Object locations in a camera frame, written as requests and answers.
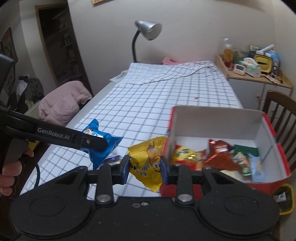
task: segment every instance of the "metal bolt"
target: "metal bolt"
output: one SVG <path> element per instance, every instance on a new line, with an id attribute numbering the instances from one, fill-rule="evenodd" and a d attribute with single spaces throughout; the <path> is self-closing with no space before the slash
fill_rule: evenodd
<path id="1" fill-rule="evenodd" d="M 99 202 L 109 202 L 111 197 L 108 194 L 101 194 L 96 198 Z"/>
<path id="2" fill-rule="evenodd" d="M 141 207 L 141 205 L 139 203 L 133 203 L 132 206 L 133 207 Z"/>
<path id="3" fill-rule="evenodd" d="M 141 205 L 142 205 L 142 206 L 148 206 L 149 203 L 148 203 L 148 202 L 141 202 Z"/>
<path id="4" fill-rule="evenodd" d="M 192 196 L 189 195 L 189 194 L 181 194 L 178 196 L 178 199 L 181 201 L 181 202 L 189 202 L 192 200 Z"/>

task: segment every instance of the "desk lamp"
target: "desk lamp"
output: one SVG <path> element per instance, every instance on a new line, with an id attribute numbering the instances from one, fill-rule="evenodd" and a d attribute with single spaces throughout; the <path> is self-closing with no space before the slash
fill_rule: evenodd
<path id="1" fill-rule="evenodd" d="M 138 27 L 138 30 L 133 38 L 132 51 L 133 51 L 133 61 L 134 63 L 137 63 L 137 56 L 136 56 L 136 50 L 135 50 L 135 43 L 136 43 L 137 37 L 139 36 L 140 33 L 142 33 L 143 36 L 149 41 L 154 40 L 160 34 L 162 30 L 162 25 L 160 23 L 156 23 L 153 21 L 143 21 L 143 20 L 136 20 L 135 25 Z"/>

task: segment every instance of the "pink puffer jacket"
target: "pink puffer jacket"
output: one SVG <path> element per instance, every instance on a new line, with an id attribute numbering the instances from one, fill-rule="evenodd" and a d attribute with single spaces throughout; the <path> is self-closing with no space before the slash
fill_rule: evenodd
<path id="1" fill-rule="evenodd" d="M 70 81 L 46 95 L 39 105 L 39 119 L 66 126 L 79 112 L 79 104 L 92 99 L 91 93 L 80 81 Z"/>

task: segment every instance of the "red box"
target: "red box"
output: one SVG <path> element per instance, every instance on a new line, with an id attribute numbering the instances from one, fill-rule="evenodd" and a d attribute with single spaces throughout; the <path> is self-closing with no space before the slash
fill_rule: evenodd
<path id="1" fill-rule="evenodd" d="M 261 156 L 264 183 L 252 183 L 251 177 L 239 172 L 235 178 L 264 192 L 273 194 L 291 171 L 280 144 L 275 141 L 275 131 L 265 113 L 257 110 L 175 106 L 169 123 L 169 136 L 163 148 L 163 155 L 172 159 L 175 145 L 183 145 L 200 151 L 207 148 L 208 140 L 222 139 L 231 145 L 257 147 Z M 202 197 L 200 185 L 193 185 L 195 199 Z M 175 197 L 176 186 L 160 187 L 162 196 Z"/>

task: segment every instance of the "human hand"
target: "human hand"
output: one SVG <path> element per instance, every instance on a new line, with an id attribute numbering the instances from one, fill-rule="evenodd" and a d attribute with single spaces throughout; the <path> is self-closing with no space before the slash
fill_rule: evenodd
<path id="1" fill-rule="evenodd" d="M 34 152 L 28 148 L 24 155 L 33 157 Z M 0 192 L 4 196 L 10 196 L 13 193 L 11 186 L 15 183 L 15 178 L 22 172 L 22 164 L 20 161 L 12 162 L 4 165 L 2 169 L 2 174 L 0 174 Z"/>

